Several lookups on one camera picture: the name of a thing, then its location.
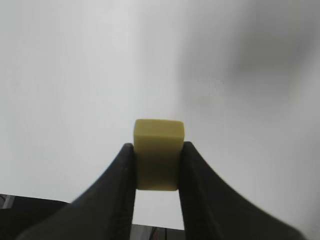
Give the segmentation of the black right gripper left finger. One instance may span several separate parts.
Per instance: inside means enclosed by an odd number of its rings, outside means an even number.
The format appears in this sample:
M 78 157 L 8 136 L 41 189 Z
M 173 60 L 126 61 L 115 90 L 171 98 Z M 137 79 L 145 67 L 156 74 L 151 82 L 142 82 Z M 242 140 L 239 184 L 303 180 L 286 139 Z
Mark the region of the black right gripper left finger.
M 18 236 L 19 240 L 128 240 L 136 196 L 134 148 L 126 143 L 77 199 Z

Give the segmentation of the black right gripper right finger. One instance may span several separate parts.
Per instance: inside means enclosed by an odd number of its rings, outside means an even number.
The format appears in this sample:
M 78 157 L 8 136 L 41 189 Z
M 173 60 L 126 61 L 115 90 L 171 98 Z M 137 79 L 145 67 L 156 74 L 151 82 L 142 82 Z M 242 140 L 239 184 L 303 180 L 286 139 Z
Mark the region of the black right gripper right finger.
M 236 192 L 189 141 L 180 154 L 178 192 L 187 240 L 306 239 Z

